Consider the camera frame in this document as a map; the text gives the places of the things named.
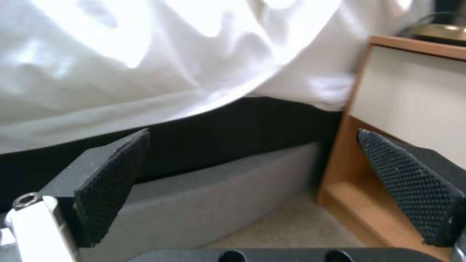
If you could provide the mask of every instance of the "white cabinet panel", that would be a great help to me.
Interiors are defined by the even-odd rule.
[[[466,169],[466,62],[374,46],[350,114]]]

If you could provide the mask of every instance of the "bed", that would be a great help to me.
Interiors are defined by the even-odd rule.
[[[0,212],[82,151],[146,127],[137,184],[86,260],[233,232],[318,185],[367,36],[395,34],[431,9],[422,0],[4,1]]]

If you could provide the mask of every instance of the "beige carpet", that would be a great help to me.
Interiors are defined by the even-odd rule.
[[[207,248],[360,247],[362,244],[324,208],[302,193],[259,221]]]

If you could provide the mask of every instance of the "wooden nightstand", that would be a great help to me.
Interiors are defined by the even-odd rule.
[[[466,169],[466,48],[373,36],[340,124],[317,202],[369,247],[422,244],[356,142],[358,128],[438,151]]]

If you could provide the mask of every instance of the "knurled pad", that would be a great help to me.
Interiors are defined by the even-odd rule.
[[[145,156],[141,151],[146,150],[147,140],[142,139],[116,152],[91,183],[75,192],[84,235],[81,247],[92,247],[107,234],[136,180]]]
[[[426,244],[451,245],[445,227],[459,201],[428,167],[373,132],[359,136],[359,144],[400,209],[421,233]]]

